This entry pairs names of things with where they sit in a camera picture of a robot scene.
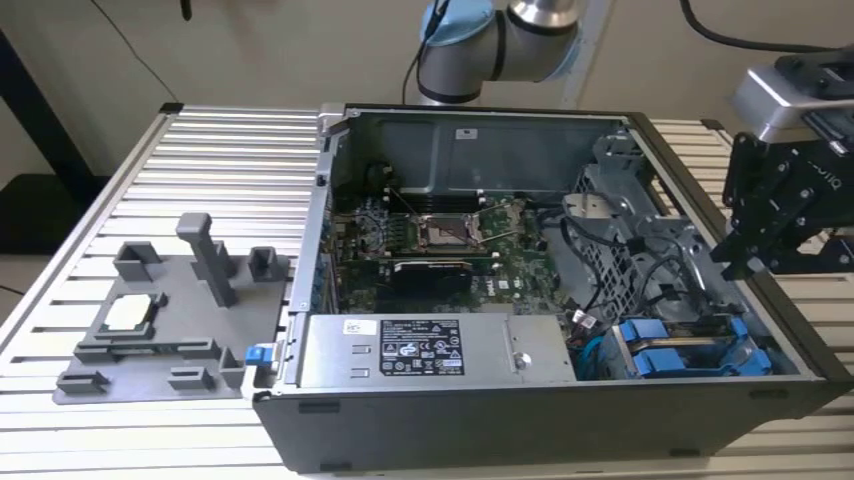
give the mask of wall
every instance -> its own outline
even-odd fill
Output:
[[[399,102],[429,5],[195,0],[186,23],[178,0],[99,3],[182,102],[306,108]],[[163,87],[89,1],[3,0],[0,28],[94,169],[113,171],[170,100]],[[495,85],[483,103],[556,106],[561,91],[561,82]]]
[[[718,118],[750,65],[780,54],[717,45],[690,29],[677,0],[613,0],[614,6],[578,106],[642,111],[657,118]],[[714,31],[772,42],[854,43],[852,0],[693,0]]]

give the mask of motherboard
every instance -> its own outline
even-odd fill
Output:
[[[481,194],[475,211],[421,213],[395,211],[398,195],[334,217],[341,313],[565,312],[569,294],[525,197]]]

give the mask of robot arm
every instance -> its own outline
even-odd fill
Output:
[[[433,9],[422,22],[422,103],[462,105],[478,99],[486,81],[542,81],[566,73],[580,31],[576,0],[513,0],[498,12],[491,0],[446,1],[443,7],[438,24]]]
[[[752,69],[736,107],[754,133],[736,136],[724,190],[732,231],[712,257],[728,278],[854,272],[854,236],[798,247],[854,226],[854,49],[782,57]]]

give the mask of power supply label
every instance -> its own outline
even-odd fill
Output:
[[[459,320],[382,320],[379,371],[387,376],[465,375]]]

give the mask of aluminum extrusion table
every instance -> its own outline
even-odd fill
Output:
[[[247,401],[58,406],[51,392],[110,290],[113,256],[125,241],[149,240],[165,254],[190,253],[174,236],[175,225],[185,211],[202,210],[214,216],[213,235],[225,239],[230,252],[273,245],[298,260],[318,154],[317,115],[186,106],[158,116],[0,326],[0,474],[26,480],[298,477],[281,465]],[[654,123],[721,207],[730,136],[698,121]],[[821,241],[806,248],[820,248]],[[850,276],[780,281],[854,371]],[[854,396],[802,420],[768,423],[710,459],[390,472],[383,478],[564,477],[854,478]]]

